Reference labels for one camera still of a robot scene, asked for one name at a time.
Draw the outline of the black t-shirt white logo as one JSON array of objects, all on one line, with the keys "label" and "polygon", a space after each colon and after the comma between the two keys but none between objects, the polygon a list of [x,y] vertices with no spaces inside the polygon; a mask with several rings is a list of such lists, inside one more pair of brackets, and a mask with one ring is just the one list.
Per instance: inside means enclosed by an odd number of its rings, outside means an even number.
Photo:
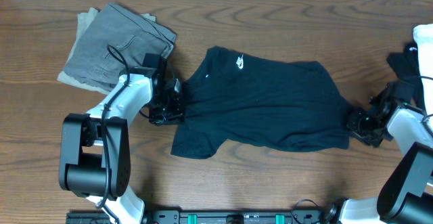
[{"label": "black t-shirt white logo", "polygon": [[207,159],[227,140],[284,152],[349,146],[352,106],[319,62],[277,62],[215,46],[183,95],[174,156]]}]

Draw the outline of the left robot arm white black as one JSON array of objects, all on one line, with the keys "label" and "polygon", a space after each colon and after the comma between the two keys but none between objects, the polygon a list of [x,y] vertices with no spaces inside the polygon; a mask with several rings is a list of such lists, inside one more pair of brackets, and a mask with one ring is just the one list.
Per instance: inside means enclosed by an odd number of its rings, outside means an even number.
[{"label": "left robot arm white black", "polygon": [[150,123],[181,120],[181,82],[166,81],[163,68],[129,68],[116,86],[84,114],[63,121],[59,185],[102,209],[109,223],[151,223],[145,202],[129,185],[129,127],[142,108]]}]

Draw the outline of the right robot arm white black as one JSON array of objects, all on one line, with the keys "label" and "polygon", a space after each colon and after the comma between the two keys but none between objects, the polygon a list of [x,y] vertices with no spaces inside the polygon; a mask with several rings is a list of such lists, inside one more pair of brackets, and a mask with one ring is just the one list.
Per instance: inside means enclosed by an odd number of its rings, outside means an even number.
[{"label": "right robot arm white black", "polygon": [[396,107],[386,124],[403,155],[379,195],[347,199],[330,223],[431,223],[432,129],[423,110],[409,104]]}]

